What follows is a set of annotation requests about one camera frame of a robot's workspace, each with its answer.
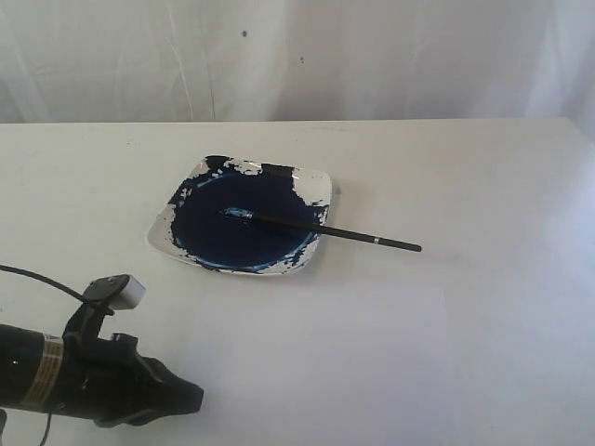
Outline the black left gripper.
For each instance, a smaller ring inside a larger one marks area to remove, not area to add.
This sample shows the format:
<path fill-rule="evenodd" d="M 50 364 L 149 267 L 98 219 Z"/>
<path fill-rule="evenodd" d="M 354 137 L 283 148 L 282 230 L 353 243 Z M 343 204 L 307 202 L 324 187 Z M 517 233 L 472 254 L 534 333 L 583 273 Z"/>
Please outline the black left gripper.
<path fill-rule="evenodd" d="M 159 360 L 141 357 L 138 339 L 131 335 L 85 342 L 77 334 L 65 334 L 62 341 L 56 414 L 92 420 L 98 426 L 144 426 L 201 409 L 204 390 Z"/>

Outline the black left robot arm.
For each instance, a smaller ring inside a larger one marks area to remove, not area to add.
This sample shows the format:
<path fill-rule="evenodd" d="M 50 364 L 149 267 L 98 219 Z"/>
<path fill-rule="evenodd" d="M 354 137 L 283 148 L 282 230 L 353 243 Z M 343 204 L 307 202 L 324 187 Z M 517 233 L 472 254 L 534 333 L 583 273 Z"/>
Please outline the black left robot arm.
<path fill-rule="evenodd" d="M 137 352 L 128 334 L 87 343 L 1 328 L 1 405 L 87 419 L 99 427 L 144 426 L 156 419 L 197 413 L 203 390 Z"/>

